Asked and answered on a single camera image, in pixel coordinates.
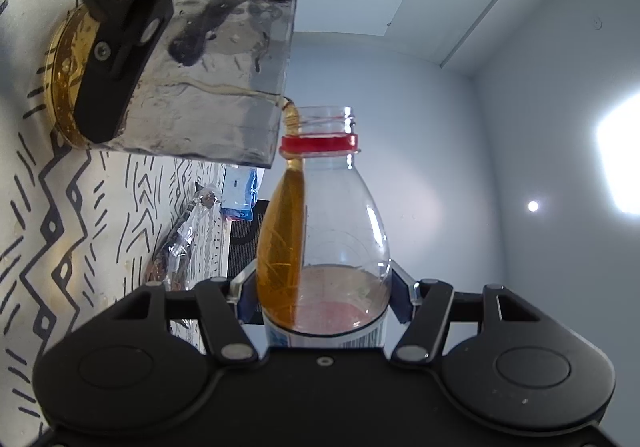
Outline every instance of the bottle mouth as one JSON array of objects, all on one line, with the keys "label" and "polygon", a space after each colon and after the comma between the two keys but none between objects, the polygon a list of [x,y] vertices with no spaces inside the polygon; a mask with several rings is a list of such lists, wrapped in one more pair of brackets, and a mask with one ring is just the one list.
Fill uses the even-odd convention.
[{"label": "bottle mouth", "polygon": [[345,153],[358,150],[353,110],[348,106],[287,106],[281,153]]}]

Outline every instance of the bottle neck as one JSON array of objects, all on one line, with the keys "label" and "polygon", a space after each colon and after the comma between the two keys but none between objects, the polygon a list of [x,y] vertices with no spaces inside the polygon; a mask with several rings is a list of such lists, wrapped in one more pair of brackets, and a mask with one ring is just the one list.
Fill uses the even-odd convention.
[{"label": "bottle neck", "polygon": [[300,165],[305,170],[329,170],[329,169],[355,169],[355,153],[340,154],[337,156],[313,156],[307,154],[300,158],[287,160],[289,166]]}]

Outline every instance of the wall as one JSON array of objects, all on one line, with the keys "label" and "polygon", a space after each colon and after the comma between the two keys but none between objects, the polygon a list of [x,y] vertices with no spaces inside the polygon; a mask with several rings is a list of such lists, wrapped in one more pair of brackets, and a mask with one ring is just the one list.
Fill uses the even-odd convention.
[{"label": "wall", "polygon": [[477,77],[508,283],[611,358],[603,424],[622,445],[638,440],[640,218],[613,205],[595,134],[640,92],[639,20],[640,0],[549,0]]},{"label": "wall", "polygon": [[[362,148],[356,166],[392,257],[408,273],[462,291],[502,280],[494,177],[467,79],[348,37],[296,33],[286,94],[302,106],[353,107]],[[283,171],[277,156],[260,198],[270,197]],[[400,334],[396,323],[390,343]]]}]

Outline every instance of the clear plastic bottle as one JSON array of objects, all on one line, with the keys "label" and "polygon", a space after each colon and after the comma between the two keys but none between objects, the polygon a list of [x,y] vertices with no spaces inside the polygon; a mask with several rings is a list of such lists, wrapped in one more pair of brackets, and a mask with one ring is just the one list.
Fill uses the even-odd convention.
[{"label": "clear plastic bottle", "polygon": [[287,169],[257,250],[258,298],[271,345],[377,347],[391,293],[378,209],[355,168],[351,108],[285,109]]}]

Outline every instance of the bolt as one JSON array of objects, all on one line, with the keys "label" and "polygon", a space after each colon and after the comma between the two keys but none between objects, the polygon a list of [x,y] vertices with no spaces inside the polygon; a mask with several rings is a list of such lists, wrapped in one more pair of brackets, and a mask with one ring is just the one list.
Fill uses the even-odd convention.
[{"label": "bolt", "polygon": [[421,346],[402,346],[396,350],[396,357],[402,362],[418,364],[429,358],[429,352]]},{"label": "bolt", "polygon": [[247,344],[227,344],[220,350],[222,356],[228,361],[247,361],[254,356],[254,349]]},{"label": "bolt", "polygon": [[106,61],[111,57],[111,46],[104,41],[99,41],[94,46],[94,56],[98,61]]},{"label": "bolt", "polygon": [[334,360],[331,357],[318,357],[316,363],[321,367],[329,367],[334,365]]},{"label": "bolt", "polygon": [[158,18],[155,18],[146,26],[145,31],[142,33],[142,37],[140,37],[140,43],[148,43],[149,39],[151,39],[156,33],[158,26],[160,26],[160,20]]}]

